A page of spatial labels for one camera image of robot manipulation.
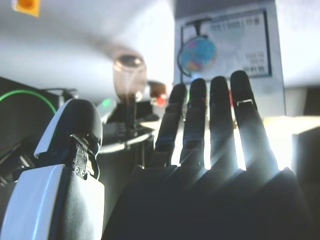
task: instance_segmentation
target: orange sticky note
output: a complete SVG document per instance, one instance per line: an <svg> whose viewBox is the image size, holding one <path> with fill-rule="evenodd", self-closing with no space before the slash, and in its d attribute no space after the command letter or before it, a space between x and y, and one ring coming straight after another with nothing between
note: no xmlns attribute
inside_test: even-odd
<svg viewBox="0 0 320 240"><path fill-rule="evenodd" d="M39 17L40 0L12 0L13 10Z"/></svg>

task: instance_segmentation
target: green wire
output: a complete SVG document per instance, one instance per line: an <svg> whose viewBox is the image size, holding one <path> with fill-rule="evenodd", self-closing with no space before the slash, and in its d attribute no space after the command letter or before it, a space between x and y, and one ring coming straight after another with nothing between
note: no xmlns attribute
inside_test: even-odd
<svg viewBox="0 0 320 240"><path fill-rule="evenodd" d="M9 92L0 96L0 102L2 100L6 99L7 97L15 95L15 94L30 94L30 95L36 96L39 99L41 99L42 101L44 101L46 104L48 104L48 106L51 108L53 114L56 114L56 112L57 112L57 110L55 109L53 104L47 98L45 98L44 96L42 96L41 94L39 94L35 91L30 91L30 90L18 89L18 90L9 91Z"/></svg>

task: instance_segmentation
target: back of robotic hand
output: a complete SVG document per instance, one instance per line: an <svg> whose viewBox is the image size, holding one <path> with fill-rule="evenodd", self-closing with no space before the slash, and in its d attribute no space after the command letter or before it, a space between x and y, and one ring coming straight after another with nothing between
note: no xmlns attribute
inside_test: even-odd
<svg viewBox="0 0 320 240"><path fill-rule="evenodd" d="M317 239L295 175L278 170L247 74L234 72L230 86L246 171L237 165L226 79L211 81L209 106L203 79L192 82L187 104L187 89L178 84L153 155L131 174L103 240ZM211 149L205 147L207 108ZM175 159L183 125L183 147ZM210 170L204 168L207 151Z"/></svg>

